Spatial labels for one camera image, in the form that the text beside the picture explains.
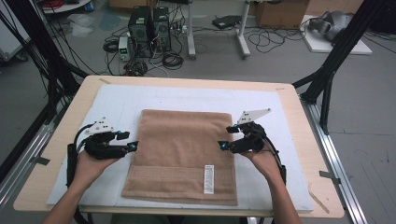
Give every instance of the tabletop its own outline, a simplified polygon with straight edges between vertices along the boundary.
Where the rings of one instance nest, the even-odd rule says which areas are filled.
[[[89,76],[82,83],[63,119],[58,125],[42,157],[49,159],[47,165],[37,164],[28,177],[14,208],[20,211],[49,211],[47,205],[58,172],[66,154],[66,146],[73,141],[76,132],[85,119],[96,93],[102,85],[137,85],[157,87],[184,87],[203,89],[230,89],[249,91],[273,91],[280,98],[290,134],[307,181],[309,194],[314,204],[314,211],[300,214],[301,217],[342,217],[344,209],[332,181],[321,177],[319,171],[327,172],[327,166],[320,153],[309,121],[304,113],[296,90],[286,83],[242,82],[203,79],[178,79],[156,77],[108,77]],[[168,214],[192,216],[239,216],[269,217],[260,211],[227,211],[213,209],[177,209],[177,208],[130,208],[114,206],[81,206],[81,211],[92,213],[136,213],[136,214]]]

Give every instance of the computer tower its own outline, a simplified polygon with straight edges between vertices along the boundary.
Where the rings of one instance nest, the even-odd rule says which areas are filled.
[[[169,31],[169,8],[155,7],[152,12],[155,34],[157,37],[157,48],[169,51],[171,46],[171,34]]]
[[[155,43],[151,46],[151,41],[155,37],[155,30],[150,7],[138,6],[133,8],[128,22],[128,30],[131,34],[136,57],[151,57],[151,49],[155,49]]]

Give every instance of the brown towel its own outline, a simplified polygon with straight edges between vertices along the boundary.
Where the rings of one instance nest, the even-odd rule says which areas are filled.
[[[143,110],[138,150],[122,197],[167,203],[237,205],[230,114]],[[214,165],[214,194],[204,194],[205,165]]]

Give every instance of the metal rail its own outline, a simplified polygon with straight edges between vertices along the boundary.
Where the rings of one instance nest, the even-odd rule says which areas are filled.
[[[42,148],[48,143],[54,131],[53,122],[49,125],[42,125],[33,140],[30,142],[26,151],[8,173],[7,178],[0,186],[0,212],[3,210],[7,201],[25,178],[30,168],[35,164],[35,158],[39,156]]]
[[[326,162],[329,165],[329,170],[334,174],[334,178],[340,180],[339,184],[334,184],[339,192],[342,194],[342,199],[346,204],[347,211],[352,219],[353,223],[356,224],[367,224],[367,220],[361,210],[358,199],[353,192],[352,186],[349,183],[347,174],[344,170],[343,164],[341,163],[338,153],[335,149],[332,139],[327,135],[320,126],[320,111],[317,105],[310,105],[306,102],[302,102],[304,109],[306,109],[311,117],[312,125],[315,128],[317,137],[319,139],[319,144],[323,154],[325,155]]]

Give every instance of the floor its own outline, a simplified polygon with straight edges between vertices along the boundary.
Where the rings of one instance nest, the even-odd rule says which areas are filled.
[[[94,31],[86,37],[76,37],[67,32],[68,44],[96,73],[108,74],[106,53],[102,46],[105,38],[126,26],[127,15],[108,9],[104,0],[96,2],[95,11],[88,16],[96,18]],[[86,13],[83,9],[70,13]],[[59,18],[67,27],[68,16]],[[211,27],[214,16],[194,18],[194,26]],[[254,18],[248,18],[254,26]],[[257,29],[247,28],[245,36]],[[177,70],[152,69],[144,77],[176,77],[219,80],[241,80],[257,82],[293,83],[316,70],[327,57],[327,53],[312,53],[303,40],[289,40],[267,53],[269,48],[255,48],[248,42],[251,56],[243,60],[234,32],[196,32],[197,59],[187,56],[184,36],[180,38],[183,49],[180,55],[184,63]],[[373,51],[372,55],[349,55],[339,68],[332,87],[329,116],[329,131],[346,170],[349,181],[359,200],[368,223],[394,223],[396,219],[396,42],[379,37],[370,37],[377,43],[363,38],[362,41]],[[180,45],[175,42],[175,49]],[[78,62],[80,67],[92,73]],[[113,74],[123,73],[123,62],[118,55],[110,64]],[[304,92],[306,87],[297,91]],[[11,61],[0,67],[0,162],[15,147],[21,136],[45,105],[47,98],[43,82],[35,65]],[[2,223],[37,223],[44,213],[23,213],[12,208],[22,183],[18,185],[7,204],[0,210]],[[94,215],[97,223],[110,223],[109,215]],[[350,223],[345,215],[340,219],[304,218],[304,223]]]

